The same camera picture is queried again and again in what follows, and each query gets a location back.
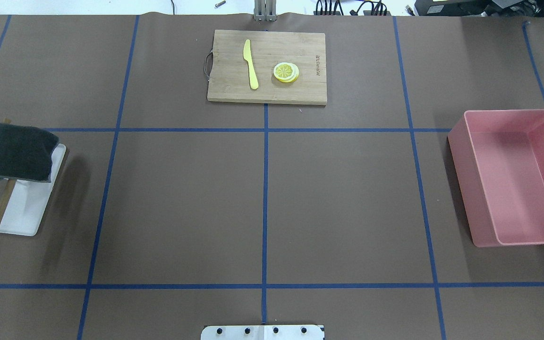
white tray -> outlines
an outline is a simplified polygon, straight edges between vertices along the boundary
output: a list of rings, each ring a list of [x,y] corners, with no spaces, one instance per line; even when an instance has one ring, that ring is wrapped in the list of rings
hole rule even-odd
[[[16,182],[6,212],[1,220],[1,233],[24,236],[35,236],[37,234],[66,152],[67,147],[64,144],[58,144],[54,149],[51,155],[50,183],[24,180]]]

pink container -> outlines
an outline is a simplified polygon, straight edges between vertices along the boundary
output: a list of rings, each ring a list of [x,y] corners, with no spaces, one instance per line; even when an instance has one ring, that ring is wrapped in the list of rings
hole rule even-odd
[[[449,143],[473,243],[544,245],[544,110],[469,110]]]

dark gray cloth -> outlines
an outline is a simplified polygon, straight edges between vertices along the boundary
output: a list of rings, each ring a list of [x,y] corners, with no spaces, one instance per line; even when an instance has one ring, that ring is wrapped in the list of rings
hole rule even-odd
[[[0,178],[50,182],[58,136],[38,127],[0,123]]]

toy lemon slice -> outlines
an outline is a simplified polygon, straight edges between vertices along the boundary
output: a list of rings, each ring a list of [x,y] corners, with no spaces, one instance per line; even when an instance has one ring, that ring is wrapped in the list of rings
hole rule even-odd
[[[281,62],[274,67],[274,77],[283,83],[292,83],[299,77],[299,68],[290,62]]]

yellow knife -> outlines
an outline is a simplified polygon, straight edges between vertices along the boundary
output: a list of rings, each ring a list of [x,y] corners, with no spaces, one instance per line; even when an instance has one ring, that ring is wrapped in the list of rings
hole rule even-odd
[[[252,90],[259,88],[259,82],[257,82],[257,76],[255,75],[255,68],[253,67],[253,60],[251,58],[251,41],[247,39],[245,46],[242,48],[242,57],[249,65],[249,86]]]

